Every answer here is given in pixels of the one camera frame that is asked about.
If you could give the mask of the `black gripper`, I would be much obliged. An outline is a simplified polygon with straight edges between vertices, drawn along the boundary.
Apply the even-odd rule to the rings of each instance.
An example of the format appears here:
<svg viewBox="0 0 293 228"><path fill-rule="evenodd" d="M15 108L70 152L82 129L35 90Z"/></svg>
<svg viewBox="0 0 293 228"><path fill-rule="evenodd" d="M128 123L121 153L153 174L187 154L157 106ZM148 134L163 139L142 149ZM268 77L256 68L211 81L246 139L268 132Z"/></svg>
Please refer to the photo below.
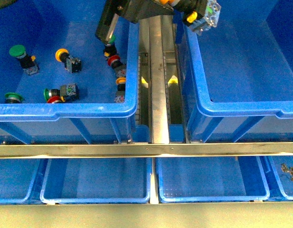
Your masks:
<svg viewBox="0 0 293 228"><path fill-rule="evenodd" d="M112 38L119 16L131 23L156 16L174 15L172 7L158 0L107 0L95 36L104 44Z"/></svg>

